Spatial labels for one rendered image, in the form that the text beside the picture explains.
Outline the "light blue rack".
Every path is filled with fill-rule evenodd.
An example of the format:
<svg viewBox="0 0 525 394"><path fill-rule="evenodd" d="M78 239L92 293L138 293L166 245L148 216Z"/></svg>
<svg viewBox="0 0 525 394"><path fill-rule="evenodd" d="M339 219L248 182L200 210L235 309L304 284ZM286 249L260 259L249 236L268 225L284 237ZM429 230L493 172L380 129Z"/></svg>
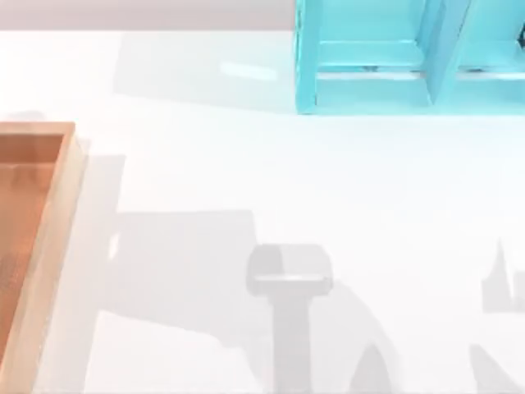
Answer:
<svg viewBox="0 0 525 394"><path fill-rule="evenodd" d="M303 114L525 115L525 0L294 0Z"/></svg>

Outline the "shallow salmon-coloured box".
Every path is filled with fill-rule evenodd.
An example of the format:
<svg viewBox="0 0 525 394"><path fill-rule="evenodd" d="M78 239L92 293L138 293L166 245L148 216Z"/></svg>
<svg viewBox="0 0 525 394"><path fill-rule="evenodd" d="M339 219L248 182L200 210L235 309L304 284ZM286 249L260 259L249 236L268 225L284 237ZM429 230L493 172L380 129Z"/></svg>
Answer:
<svg viewBox="0 0 525 394"><path fill-rule="evenodd" d="M86 156L66 121L0 121L0 394L31 394Z"/></svg>

